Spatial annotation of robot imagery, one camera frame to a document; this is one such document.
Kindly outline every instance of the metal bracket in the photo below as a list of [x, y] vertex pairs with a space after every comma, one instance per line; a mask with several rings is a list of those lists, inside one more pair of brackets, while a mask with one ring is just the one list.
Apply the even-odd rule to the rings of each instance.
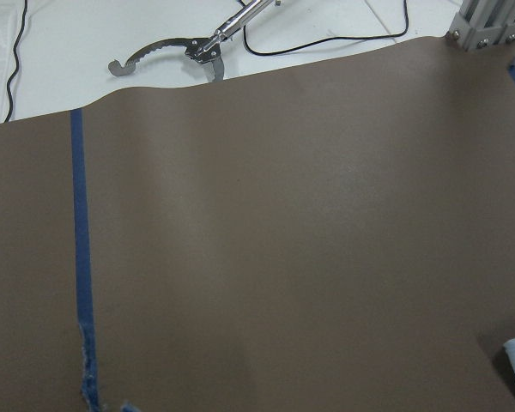
[[466, 51], [515, 41], [515, 0], [463, 0], [450, 34]]
[[134, 72], [136, 64], [150, 52], [171, 45], [184, 47], [185, 55], [199, 64], [212, 63], [214, 70], [213, 81], [219, 82], [223, 80], [225, 72], [223, 60], [221, 59], [220, 43], [232, 38], [233, 34], [237, 33], [248, 21], [263, 11], [273, 1], [274, 0], [251, 0], [251, 2], [246, 4], [237, 14], [231, 16], [219, 26], [211, 37], [192, 39], [175, 38], [155, 41], [131, 55], [124, 66], [118, 60], [111, 61], [109, 63], [109, 71], [114, 76], [127, 76]]

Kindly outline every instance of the torn tape end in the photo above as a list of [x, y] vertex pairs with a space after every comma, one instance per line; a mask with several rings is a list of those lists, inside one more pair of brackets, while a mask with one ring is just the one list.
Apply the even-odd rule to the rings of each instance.
[[141, 410], [136, 408], [134, 405], [132, 405], [128, 401], [126, 401], [126, 402], [124, 402], [124, 405], [122, 405], [120, 412], [141, 412]]
[[513, 60], [509, 63], [509, 68], [511, 67], [515, 67], [515, 57], [513, 58]]
[[82, 387], [81, 393], [88, 404], [88, 412], [100, 412], [97, 388], [97, 362], [95, 360], [95, 338], [93, 328], [78, 324], [82, 335]]

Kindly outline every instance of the white surface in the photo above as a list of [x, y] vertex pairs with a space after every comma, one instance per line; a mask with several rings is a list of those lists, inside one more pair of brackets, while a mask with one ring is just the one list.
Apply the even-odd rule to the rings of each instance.
[[[336, 41], [287, 56], [261, 58], [244, 49], [242, 33], [237, 33], [221, 46], [226, 78], [367, 52], [414, 37], [442, 36], [461, 0], [408, 2], [409, 33], [397, 40]], [[0, 4], [14, 4], [19, 20], [22, 0]], [[210, 36], [239, 7], [235, 0], [29, 0], [19, 47], [21, 72], [14, 81], [13, 119], [85, 106], [119, 88], [176, 88], [207, 82], [206, 70], [184, 57], [179, 48], [147, 56], [127, 77], [113, 77], [107, 65], [115, 58], [123, 63], [158, 39]], [[403, 24], [403, 0], [282, 0], [280, 7], [271, 5], [256, 17], [248, 31], [252, 47], [271, 51], [327, 36], [399, 32]], [[18, 25], [5, 29], [8, 44], [0, 51], [8, 74], [14, 59], [3, 52], [11, 54], [17, 30]], [[7, 112], [6, 103], [4, 81], [0, 119]]]

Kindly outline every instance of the black wire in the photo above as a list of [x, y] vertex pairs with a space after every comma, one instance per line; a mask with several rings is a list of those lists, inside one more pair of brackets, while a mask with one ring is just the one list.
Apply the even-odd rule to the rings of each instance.
[[[237, 0], [239, 4], [241, 4], [243, 7], [245, 7], [244, 2], [242, 0]], [[326, 43], [327, 41], [332, 40], [380, 40], [380, 39], [395, 39], [396, 37], [402, 37], [409, 31], [409, 8], [407, 4], [407, 0], [403, 0], [403, 7], [404, 7], [404, 30], [400, 33], [394, 33], [394, 34], [383, 34], [380, 36], [336, 36], [336, 37], [327, 37], [325, 39], [312, 41], [311, 43], [305, 43], [304, 45], [297, 45], [296, 47], [291, 47], [289, 49], [285, 50], [279, 50], [279, 51], [255, 51], [253, 50], [250, 45], [248, 44], [248, 32], [246, 31], [246, 26], [244, 26], [244, 47], [248, 52], [251, 54], [254, 54], [256, 56], [277, 56], [279, 54], [284, 53], [290, 53], [290, 52], [296, 52], [301, 49], [305, 49], [307, 47], [311, 47], [312, 45], [318, 45], [320, 43]]]
[[9, 119], [11, 118], [11, 114], [14, 111], [14, 98], [11, 95], [11, 82], [14, 80], [15, 76], [19, 72], [19, 56], [17, 55], [17, 46], [19, 45], [19, 41], [21, 40], [21, 36], [23, 35], [23, 31], [25, 30], [25, 17], [27, 16], [27, 8], [28, 8], [28, 0], [25, 0], [23, 14], [21, 15], [21, 28], [19, 29], [19, 33], [17, 34], [17, 39], [15, 39], [15, 43], [14, 43], [15, 70], [9, 77], [8, 82], [6, 83], [6, 90], [8, 92], [8, 100], [9, 100], [9, 110], [8, 110], [8, 116], [6, 116], [4, 123], [9, 122]]

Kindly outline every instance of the bolt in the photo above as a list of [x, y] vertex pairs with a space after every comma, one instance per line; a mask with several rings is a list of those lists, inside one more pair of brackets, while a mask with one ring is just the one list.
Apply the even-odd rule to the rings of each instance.
[[512, 43], [515, 41], [515, 34], [512, 34], [511, 36], [507, 36], [506, 43]]
[[482, 49], [482, 48], [486, 47], [486, 46], [488, 45], [488, 42], [489, 42], [489, 40], [488, 40], [488, 39], [481, 40], [481, 41], [477, 44], [477, 49]]

